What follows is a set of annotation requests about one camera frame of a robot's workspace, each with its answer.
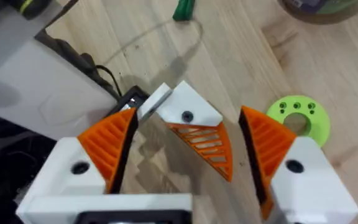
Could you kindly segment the white orange right gripper left finger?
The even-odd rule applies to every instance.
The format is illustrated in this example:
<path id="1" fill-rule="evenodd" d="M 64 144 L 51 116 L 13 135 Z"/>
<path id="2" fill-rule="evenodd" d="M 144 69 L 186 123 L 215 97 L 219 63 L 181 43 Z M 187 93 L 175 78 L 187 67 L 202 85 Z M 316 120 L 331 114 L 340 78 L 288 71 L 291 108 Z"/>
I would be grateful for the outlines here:
<path id="1" fill-rule="evenodd" d="M 122 110 L 77 137 L 62 138 L 34 180 L 36 195 L 93 195 L 120 191 L 137 111 Z"/>

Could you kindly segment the white orange right gripper right finger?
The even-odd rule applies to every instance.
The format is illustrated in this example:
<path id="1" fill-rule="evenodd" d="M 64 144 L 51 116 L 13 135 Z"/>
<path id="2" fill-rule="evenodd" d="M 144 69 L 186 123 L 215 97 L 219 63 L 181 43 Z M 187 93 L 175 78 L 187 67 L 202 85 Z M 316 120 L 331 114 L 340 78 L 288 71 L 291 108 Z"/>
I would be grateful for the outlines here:
<path id="1" fill-rule="evenodd" d="M 252 108 L 239 115 L 263 223 L 351 223 L 358 205 L 310 137 Z"/>

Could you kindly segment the finger of the white orange left gripper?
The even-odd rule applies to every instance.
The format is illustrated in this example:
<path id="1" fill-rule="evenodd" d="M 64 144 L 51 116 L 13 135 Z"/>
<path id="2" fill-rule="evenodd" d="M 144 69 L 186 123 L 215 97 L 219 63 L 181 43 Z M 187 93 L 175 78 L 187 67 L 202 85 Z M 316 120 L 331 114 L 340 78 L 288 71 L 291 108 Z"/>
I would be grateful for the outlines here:
<path id="1" fill-rule="evenodd" d="M 196 90 L 182 81 L 157 113 L 170 130 L 226 181 L 232 180 L 232 147 L 223 116 Z"/>

